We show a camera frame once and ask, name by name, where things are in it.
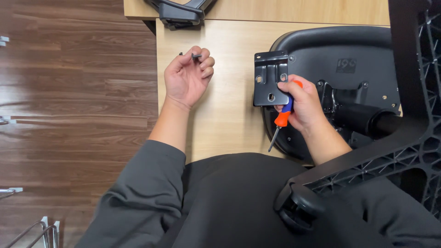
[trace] dark wood floor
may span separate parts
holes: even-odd
[[[123,0],[0,0],[0,35],[0,247],[42,216],[73,247],[156,121],[156,39]]]

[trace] forearm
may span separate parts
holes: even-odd
[[[320,124],[305,129],[302,135],[316,165],[323,164],[352,150],[325,117]]]
[[[185,153],[189,113],[185,106],[166,97],[149,139],[166,143]]]

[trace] slotted hole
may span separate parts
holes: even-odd
[[[286,75],[285,73],[280,75],[280,80],[285,81],[288,79],[288,75]]]
[[[276,99],[276,97],[274,96],[273,93],[270,93],[270,94],[268,95],[268,101],[274,101],[274,99]]]

